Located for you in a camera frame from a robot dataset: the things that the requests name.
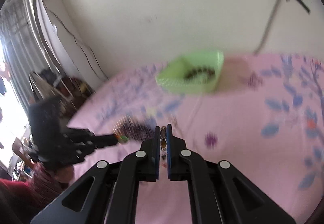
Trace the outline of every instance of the white curtain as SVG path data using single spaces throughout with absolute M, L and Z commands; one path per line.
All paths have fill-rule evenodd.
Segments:
M 23 0 L 14 1 L 1 10 L 0 40 L 17 98 L 27 111 L 33 98 L 29 73 L 41 72 L 49 65 L 27 22 Z
M 46 62 L 53 73 L 65 75 L 65 71 L 58 62 L 56 55 L 48 44 L 48 40 L 46 40 L 44 36 L 41 24 L 43 23 L 41 22 L 43 19 L 39 18 L 38 0 L 23 1 L 26 9 L 27 21 L 38 44 L 39 51 L 43 54 L 43 57 L 46 59 Z

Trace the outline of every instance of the silver screw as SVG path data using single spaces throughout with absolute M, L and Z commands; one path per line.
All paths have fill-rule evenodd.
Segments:
M 223 161 L 221 161 L 221 162 L 219 163 L 219 166 L 220 166 L 221 168 L 227 169 L 227 168 L 229 168 L 229 167 L 231 166 L 231 164 L 230 164 L 228 161 L 223 160 Z
M 97 163 L 97 167 L 98 168 L 105 168 L 107 166 L 107 162 L 106 161 L 99 161 L 98 163 Z
M 182 156 L 191 156 L 191 151 L 187 150 L 187 149 L 184 149 L 184 150 L 181 151 L 181 155 Z
M 135 155 L 137 157 L 144 157 L 144 156 L 146 156 L 146 153 L 144 151 L 140 150 L 140 151 L 137 151 Z

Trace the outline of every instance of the floral pattern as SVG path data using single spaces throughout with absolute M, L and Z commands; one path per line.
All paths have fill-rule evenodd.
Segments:
M 255 72 L 251 74 L 248 78 L 241 78 L 242 82 L 247 84 L 248 87 L 252 88 L 254 91 L 259 86 L 263 86 L 263 79 L 259 77 Z
M 171 95 L 156 85 L 155 75 L 161 70 L 162 68 L 157 68 L 155 64 L 145 66 L 131 72 L 125 80 L 110 86 L 109 93 L 103 95 L 107 98 L 105 106 L 97 111 L 96 119 L 99 123 L 95 131 L 99 131 L 109 119 L 135 116 L 139 113 L 146 117 L 145 123 L 155 128 L 156 118 L 174 113 L 185 96 Z
M 208 133 L 205 136 L 205 145 L 207 146 L 207 148 L 213 148 L 216 146 L 218 142 L 218 137 L 216 134 L 214 133 Z
M 272 138 L 279 132 L 280 127 L 284 125 L 293 126 L 299 122 L 305 124 L 305 135 L 309 139 L 319 138 L 322 146 L 312 147 L 312 156 L 307 156 L 304 159 L 304 164 L 309 169 L 309 172 L 300 181 L 298 188 L 309 188 L 316 177 L 320 178 L 324 184 L 324 135 L 323 126 L 319 125 L 318 115 L 309 106 L 303 106 L 304 97 L 313 99 L 314 94 L 318 96 L 319 105 L 321 107 L 322 121 L 324 121 L 324 96 L 323 90 L 319 83 L 320 75 L 324 75 L 322 63 L 314 58 L 303 56 L 303 65 L 300 69 L 294 69 L 291 55 L 281 55 L 282 73 L 279 69 L 271 66 L 270 69 L 260 71 L 264 77 L 275 76 L 283 79 L 283 87 L 291 95 L 292 99 L 265 99 L 265 104 L 268 108 L 277 113 L 274 119 L 269 121 L 261 130 L 261 135 L 264 138 Z M 296 89 L 290 82 L 292 77 L 298 77 L 302 88 L 306 89 L 307 93 L 302 93 Z M 300 111 L 304 110 L 304 114 L 300 117 Z

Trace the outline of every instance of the curtain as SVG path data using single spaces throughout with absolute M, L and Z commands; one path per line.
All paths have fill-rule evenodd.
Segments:
M 55 55 L 57 61 L 60 63 L 60 66 L 62 66 L 67 76 L 83 79 L 79 69 L 75 66 L 74 62 L 57 36 L 57 28 L 50 21 L 43 0 L 35 0 L 34 3 L 36 3 L 37 7 L 41 32 L 43 33 L 46 43 L 50 48 L 50 52 Z
M 4 61 L 9 65 L 11 82 L 25 112 L 33 91 L 29 75 L 50 69 L 57 76 L 65 71 L 42 31 L 37 0 L 16 0 L 0 11 L 0 41 Z
M 46 59 L 46 62 L 55 74 L 65 75 L 65 72 L 58 62 L 53 50 L 49 47 L 47 40 L 42 31 L 40 18 L 38 16 L 37 0 L 23 0 L 26 8 L 27 21 L 30 25 L 30 29 L 34 35 L 34 38 L 40 48 L 40 52 Z
M 29 101 L 33 98 L 29 73 L 41 72 L 49 65 L 27 22 L 23 0 L 16 0 L 1 10 L 0 40 L 4 61 L 9 65 L 12 85 L 27 113 Z

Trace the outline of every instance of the blue leaf pattern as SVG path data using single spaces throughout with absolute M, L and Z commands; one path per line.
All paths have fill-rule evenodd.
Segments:
M 167 104 L 164 108 L 165 112 L 171 112 L 174 111 L 178 106 L 181 104 L 180 100 L 174 100 L 171 103 Z
M 309 106 L 307 106 L 305 109 L 305 116 L 307 117 L 307 119 L 313 119 L 313 113 Z
M 147 124 L 149 127 L 151 127 L 153 130 L 155 130 L 155 126 L 157 126 L 157 121 L 153 116 L 146 118 L 144 120 L 144 123 Z
M 171 95 L 157 85 L 155 75 L 162 69 L 163 66 L 157 68 L 153 64 L 129 72 L 127 76 L 121 76 L 120 81 L 111 86 L 109 93 L 103 96 L 107 99 L 95 114 L 98 125 L 94 131 L 99 131 L 110 119 L 145 114 L 147 107 L 155 110 L 154 119 L 162 118 L 165 112 L 176 111 L 181 106 L 184 96 Z
M 316 114 L 316 112 L 313 113 L 313 119 L 314 119 L 314 122 L 317 124 L 317 114 Z
M 275 111 L 281 111 L 281 103 L 274 99 L 266 99 L 265 104 L 268 105 L 268 107 Z
M 319 131 L 316 128 L 315 129 L 307 128 L 305 132 L 308 138 L 315 138 L 319 134 Z
M 302 95 L 295 95 L 294 100 L 293 100 L 293 106 L 294 107 L 299 107 L 303 103 L 303 97 Z
M 298 188 L 299 189 L 309 188 L 312 185 L 312 183 L 314 182 L 315 176 L 316 176 L 315 172 L 311 172 L 311 173 L 305 175 L 303 180 L 299 183 Z
M 281 78 L 281 71 L 278 68 L 271 66 L 271 71 L 277 78 Z
M 300 69 L 302 70 L 302 72 L 308 77 L 311 79 L 311 76 L 310 76 L 310 73 L 303 67 L 301 66 Z
M 313 147 L 313 153 L 314 153 L 315 158 L 318 161 L 322 161 L 322 158 L 323 158 L 323 148 L 319 148 L 317 146 L 314 146 Z
M 308 168 L 312 167 L 313 166 L 313 160 L 312 160 L 312 158 L 311 157 L 306 157 L 304 159 L 304 164 Z
M 260 70 L 261 76 L 264 77 L 271 77 L 272 76 L 272 71 L 271 70 Z
M 320 76 L 323 75 L 321 72 L 324 72 L 322 69 L 322 63 L 314 58 L 306 58 L 306 56 L 299 57 L 295 55 L 294 58 L 300 58 L 304 61 L 303 66 L 300 66 L 300 69 L 297 71 L 294 70 L 291 55 L 281 55 L 282 71 L 274 66 L 270 66 L 271 73 L 266 69 L 261 71 L 265 76 L 274 75 L 275 77 L 281 77 L 281 74 L 283 73 L 283 86 L 285 90 L 293 97 L 292 105 L 289 104 L 290 101 L 288 101 L 288 103 L 285 99 L 282 100 L 281 106 L 278 105 L 278 101 L 275 99 L 266 99 L 265 103 L 272 110 L 284 111 L 284 113 L 278 113 L 277 115 L 272 113 L 271 119 L 273 121 L 281 121 L 284 119 L 286 122 L 280 122 L 280 124 L 286 126 L 298 124 L 300 121 L 306 125 L 305 135 L 307 138 L 319 138 L 323 143 L 324 134 L 322 132 L 322 124 L 318 124 L 319 121 L 316 111 L 313 111 L 309 106 L 307 106 L 305 108 L 304 117 L 300 120 L 300 111 L 298 110 L 298 108 L 301 108 L 305 102 L 303 97 L 318 100 L 318 98 L 313 96 L 315 95 L 319 96 L 320 102 L 318 105 L 320 106 L 321 114 L 324 113 L 324 91 L 322 90 L 323 86 L 321 86 L 319 82 Z M 300 79 L 301 83 L 299 88 L 304 88 L 303 93 L 297 93 L 296 87 L 290 84 L 290 78 L 293 76 L 293 72 L 296 73 L 297 78 Z M 279 122 L 278 124 L 276 122 L 270 122 L 263 127 L 261 130 L 261 135 L 264 138 L 272 138 L 278 133 L 278 131 Z M 324 184 L 324 143 L 323 146 L 313 146 L 312 152 L 313 156 L 307 156 L 304 158 L 305 167 L 311 169 L 312 172 L 305 174 L 304 178 L 298 185 L 300 190 L 309 188 L 313 184 L 316 177 L 319 177 L 322 184 Z
M 297 91 L 293 86 L 287 83 L 284 83 L 283 86 L 291 95 L 296 95 Z
M 278 133 L 278 131 L 279 131 L 278 124 L 269 123 L 261 130 L 261 134 L 265 138 L 271 138 L 271 137 L 275 136 Z
M 157 111 L 157 118 L 163 118 L 163 113 L 161 111 Z
M 282 100 L 282 108 L 285 112 L 289 112 L 289 104 L 285 100 Z

